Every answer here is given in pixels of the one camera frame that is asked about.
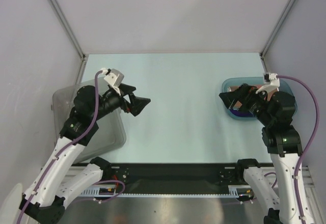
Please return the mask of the purple towel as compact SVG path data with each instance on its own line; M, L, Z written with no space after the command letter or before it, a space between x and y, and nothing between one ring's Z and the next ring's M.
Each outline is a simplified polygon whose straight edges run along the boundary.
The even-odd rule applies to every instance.
M237 119L249 119L249 118L253 118L254 116L248 112L248 111L239 111L237 109L229 109L229 112L231 113L231 115Z

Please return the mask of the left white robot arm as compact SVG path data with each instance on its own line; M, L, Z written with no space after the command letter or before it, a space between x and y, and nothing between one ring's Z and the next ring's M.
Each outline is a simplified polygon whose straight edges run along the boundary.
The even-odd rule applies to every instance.
M58 223L67 207L93 184L112 182L111 164L101 157L93 158L73 179L63 183L71 165L98 131L97 121L117 109L137 116L150 103L149 98L134 95L135 87L120 84L120 92L109 88L99 94L98 85L81 87L73 108L59 133L54 151L33 184L23 193L19 219L26 214L38 223Z

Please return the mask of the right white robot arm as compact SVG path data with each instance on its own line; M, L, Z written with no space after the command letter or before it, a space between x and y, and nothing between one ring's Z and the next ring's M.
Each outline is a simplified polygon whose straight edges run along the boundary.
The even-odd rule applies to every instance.
M278 192L263 178L258 162L239 160L235 180L249 184L267 215L264 223L314 223L304 188L302 164L304 154L299 133L292 126L295 97L283 91L268 95L264 87L242 84L232 92L219 94L226 109L236 103L241 112L251 113L262 125L262 140L272 160Z

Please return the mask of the teal plastic tray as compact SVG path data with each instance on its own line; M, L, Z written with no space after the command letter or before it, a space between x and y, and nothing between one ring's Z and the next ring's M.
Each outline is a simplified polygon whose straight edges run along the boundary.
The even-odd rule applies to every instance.
M263 85L263 78L262 77L234 77L225 80L222 83L221 91L216 93L216 99L219 100L219 93L228 92L229 90L233 89L233 87L238 87L243 83L247 83L249 85L260 87ZM283 80L280 81L279 91L289 93L293 96L293 92L289 84ZM254 121L255 118L249 119L237 119L231 115L229 109L226 110L226 113L229 117L239 121Z

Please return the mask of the clear plastic bin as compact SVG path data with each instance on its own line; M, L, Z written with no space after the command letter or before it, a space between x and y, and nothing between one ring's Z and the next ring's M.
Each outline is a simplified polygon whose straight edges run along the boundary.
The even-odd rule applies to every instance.
M83 86L94 85L94 80L88 80L80 84L65 87L54 92L52 96L52 110L54 114L56 138L63 128L64 122L74 107L73 99L78 89ZM99 129L91 138L86 148L74 161L75 164L88 162L92 158L122 147L126 142L126 134L120 116L121 110L117 109L109 115L97 121Z

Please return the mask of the right aluminium frame post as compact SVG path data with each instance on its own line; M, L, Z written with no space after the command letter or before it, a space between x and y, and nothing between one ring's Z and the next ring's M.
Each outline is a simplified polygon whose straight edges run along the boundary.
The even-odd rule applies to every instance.
M281 27L283 26L283 24L285 23L287 17L289 16L290 14L290 11L292 10L292 8L294 7L295 3L296 3L297 0L288 0L280 17L278 18L277 20L277 23L275 25L275 27L273 28L268 40L266 41L261 53L260 53L260 56L261 58L263 59L266 54L268 53L269 51L269 48L271 47L271 45L273 44L274 42L274 39L276 38L278 32L280 31Z

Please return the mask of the aluminium frame post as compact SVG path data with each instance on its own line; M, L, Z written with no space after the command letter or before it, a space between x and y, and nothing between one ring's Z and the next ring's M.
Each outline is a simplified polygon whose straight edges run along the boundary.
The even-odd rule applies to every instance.
M77 52L78 56L81 60L85 58L85 54L82 51L82 48L73 32L72 27L70 26L58 0L48 0L54 14L56 15L59 23L61 24L63 30L65 31L68 39L70 40L71 44L73 45L73 48Z
M268 40L266 41L261 53L260 53L260 56L261 58L263 59L266 54L268 53L269 51L269 48L271 47L271 45L273 44L274 42L274 39L276 38L278 32L280 31L281 27L283 26L283 24L285 23L287 17L289 16L290 14L290 11L292 10L292 8L294 7L295 3L296 3L297 0L288 0L280 17L278 18L277 20L277 23L275 25L275 27L273 28Z

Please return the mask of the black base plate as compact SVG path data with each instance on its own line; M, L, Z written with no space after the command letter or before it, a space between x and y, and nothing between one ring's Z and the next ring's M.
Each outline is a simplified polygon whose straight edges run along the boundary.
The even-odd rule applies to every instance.
M243 186L236 163L113 163L125 194L227 194Z

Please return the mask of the left aluminium frame post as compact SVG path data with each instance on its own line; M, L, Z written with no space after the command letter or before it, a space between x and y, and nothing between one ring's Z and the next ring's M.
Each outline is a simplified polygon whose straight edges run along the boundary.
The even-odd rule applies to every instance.
M72 27L70 26L58 0L48 0L54 14L56 15L59 23L61 24L63 30L65 31L68 39L70 40L71 44L73 45L73 48L77 52L78 56L81 60L85 58L85 54L82 51L82 48L73 32Z

